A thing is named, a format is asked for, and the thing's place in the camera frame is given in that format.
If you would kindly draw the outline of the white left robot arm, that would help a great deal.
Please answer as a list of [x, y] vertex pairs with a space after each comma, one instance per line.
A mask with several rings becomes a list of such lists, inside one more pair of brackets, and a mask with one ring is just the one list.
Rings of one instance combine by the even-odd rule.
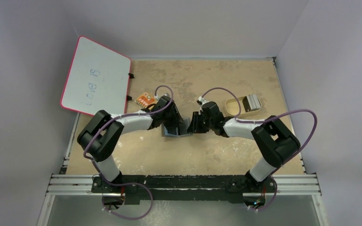
[[156, 103], [134, 113], [111, 115], [99, 110], [80, 132], [77, 143], [82, 147], [84, 157], [91, 160], [98, 173], [105, 178], [103, 186], [115, 193], [122, 186], [122, 173], [112, 153], [120, 136], [159, 126], [175, 132], [181, 125], [184, 125], [184, 119], [174, 100], [161, 96]]

